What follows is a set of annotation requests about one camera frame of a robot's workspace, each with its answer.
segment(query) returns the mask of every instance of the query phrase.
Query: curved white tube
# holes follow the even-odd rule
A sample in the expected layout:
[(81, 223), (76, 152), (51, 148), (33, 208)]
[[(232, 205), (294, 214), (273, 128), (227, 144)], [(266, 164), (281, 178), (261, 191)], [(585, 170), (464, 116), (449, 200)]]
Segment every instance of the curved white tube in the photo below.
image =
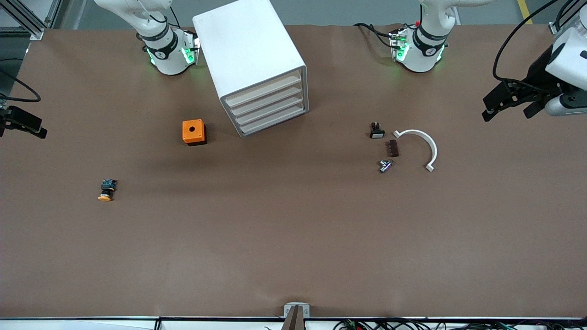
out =
[(393, 135), (395, 135), (397, 138), (403, 136), (404, 134), (418, 135), (426, 142), (428, 142), (428, 144), (430, 145), (430, 149), (432, 150), (432, 159), (430, 159), (430, 162), (428, 162), (428, 164), (426, 165), (426, 169), (432, 172), (434, 170), (434, 166), (432, 166), (432, 164), (436, 160), (436, 156), (438, 156), (438, 148), (436, 147), (436, 143), (434, 142), (434, 140), (430, 137), (430, 135), (426, 134), (425, 132), (422, 132), (421, 130), (405, 130), (401, 133), (398, 131), (393, 132)]

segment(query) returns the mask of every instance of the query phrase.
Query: orange box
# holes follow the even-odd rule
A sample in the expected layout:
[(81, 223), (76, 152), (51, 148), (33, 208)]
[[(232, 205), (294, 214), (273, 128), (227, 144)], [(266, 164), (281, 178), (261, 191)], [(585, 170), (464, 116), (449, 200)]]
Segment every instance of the orange box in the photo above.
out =
[(182, 138), (188, 146), (199, 146), (208, 143), (206, 125), (201, 119), (184, 121), (181, 131)]

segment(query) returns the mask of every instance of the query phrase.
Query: yellow floor line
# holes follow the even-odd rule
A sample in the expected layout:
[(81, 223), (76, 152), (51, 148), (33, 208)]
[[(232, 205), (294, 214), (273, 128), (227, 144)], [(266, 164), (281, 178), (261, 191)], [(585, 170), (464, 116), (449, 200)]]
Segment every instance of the yellow floor line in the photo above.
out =
[[(522, 16), (524, 19), (530, 16), (530, 11), (528, 10), (528, 5), (526, 4), (526, 0), (518, 0), (519, 11), (522, 12)], [(532, 24), (532, 19), (529, 19), (526, 24)]]

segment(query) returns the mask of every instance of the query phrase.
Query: brown tabletop surface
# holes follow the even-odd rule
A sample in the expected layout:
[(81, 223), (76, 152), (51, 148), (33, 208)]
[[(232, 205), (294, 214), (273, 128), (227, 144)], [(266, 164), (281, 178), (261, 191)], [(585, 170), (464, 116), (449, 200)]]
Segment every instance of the brown tabletop surface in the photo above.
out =
[[(483, 122), (511, 29), (458, 26), (416, 74), (364, 29), (289, 26), (311, 111), (244, 139), (205, 66), (164, 76), (131, 30), (46, 31), (19, 77), (47, 139), (0, 139), (0, 315), (584, 316), (587, 116)], [(524, 27), (499, 72), (551, 40)], [(195, 118), (206, 146), (181, 140)], [(436, 169), (408, 136), (380, 174), (406, 129)]]

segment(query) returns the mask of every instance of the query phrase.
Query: gray floor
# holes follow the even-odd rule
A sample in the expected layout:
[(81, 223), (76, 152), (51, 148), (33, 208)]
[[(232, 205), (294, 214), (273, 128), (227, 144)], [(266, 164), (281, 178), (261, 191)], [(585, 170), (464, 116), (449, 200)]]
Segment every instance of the gray floor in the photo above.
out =
[[(191, 26), (191, 18), (233, 0), (175, 0), (173, 8), (182, 26)], [(416, 0), (373, 0), (358, 4), (358, 0), (272, 0), (275, 10), (284, 24), (352, 25), (357, 22), (387, 25), (396, 22), (414, 22), (419, 18)], [(527, 0), (530, 12), (547, 0)], [(534, 23), (548, 23), (554, 20), (560, 4), (555, 4), (539, 14)], [(514, 24), (522, 20), (517, 0), (495, 0), (489, 5), (477, 8), (460, 8), (462, 24)], [(130, 29), (130, 25), (118, 16), (98, 7), (93, 0), (68, 0), (63, 7), (62, 29)], [(3, 38), (0, 36), (0, 59), (22, 58), (28, 47), (27, 38)], [(3, 69), (16, 74), (17, 61), (0, 62)], [(0, 76), (0, 92), (8, 93), (12, 81)]]

